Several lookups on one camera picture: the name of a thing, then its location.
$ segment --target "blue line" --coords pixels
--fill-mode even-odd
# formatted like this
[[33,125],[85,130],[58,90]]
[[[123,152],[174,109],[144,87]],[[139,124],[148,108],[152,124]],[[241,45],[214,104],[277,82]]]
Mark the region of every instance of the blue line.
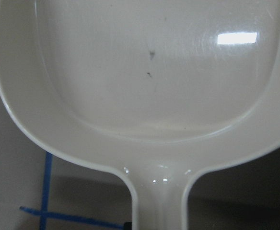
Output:
[[101,221],[101,220],[96,220],[93,218],[67,215],[67,214],[62,214],[62,213],[57,213],[57,212],[43,212],[43,211],[39,211],[39,210],[36,210],[33,208],[28,208],[28,207],[20,207],[20,210],[27,212],[29,214],[32,214],[34,216],[44,216],[45,218],[61,219],[61,220],[65,220],[65,221],[97,225],[97,226],[112,228],[112,229],[121,229],[121,230],[123,229],[122,225],[113,224],[113,223],[109,223],[109,222],[105,222],[105,221]]
[[41,218],[40,218],[40,230],[46,229],[47,217],[44,215],[47,212],[49,188],[50,188],[50,176],[52,171],[52,157],[53,155],[46,152],[45,167],[44,167],[44,179],[43,179],[43,192],[42,192],[42,204],[41,204]]

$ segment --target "white ceramic dish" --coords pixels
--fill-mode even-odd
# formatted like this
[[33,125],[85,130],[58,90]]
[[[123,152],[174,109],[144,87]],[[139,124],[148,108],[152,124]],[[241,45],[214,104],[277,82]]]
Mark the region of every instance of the white ceramic dish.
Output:
[[36,144],[186,230],[202,174],[280,146],[280,0],[0,0],[0,94]]

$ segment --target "gray surface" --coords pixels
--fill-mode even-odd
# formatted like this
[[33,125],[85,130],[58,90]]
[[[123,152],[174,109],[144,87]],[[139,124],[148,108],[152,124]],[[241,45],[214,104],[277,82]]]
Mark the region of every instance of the gray surface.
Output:
[[[11,121],[0,100],[0,230],[38,230],[44,151]],[[280,149],[261,159],[209,173],[189,199],[193,230],[280,229]],[[123,223],[131,197],[117,177],[54,158],[49,210]],[[48,230],[103,229],[49,220]]]

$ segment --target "dark speck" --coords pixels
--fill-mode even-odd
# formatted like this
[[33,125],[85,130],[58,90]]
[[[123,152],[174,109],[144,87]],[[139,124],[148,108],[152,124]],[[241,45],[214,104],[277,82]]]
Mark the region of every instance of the dark speck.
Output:
[[155,56],[155,51],[150,51],[150,60],[152,61]]

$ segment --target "dish handle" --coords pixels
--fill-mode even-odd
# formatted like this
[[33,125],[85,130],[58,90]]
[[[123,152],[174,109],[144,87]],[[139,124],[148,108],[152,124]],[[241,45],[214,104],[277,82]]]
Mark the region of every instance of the dish handle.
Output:
[[159,165],[130,170],[133,230],[187,230],[190,176]]

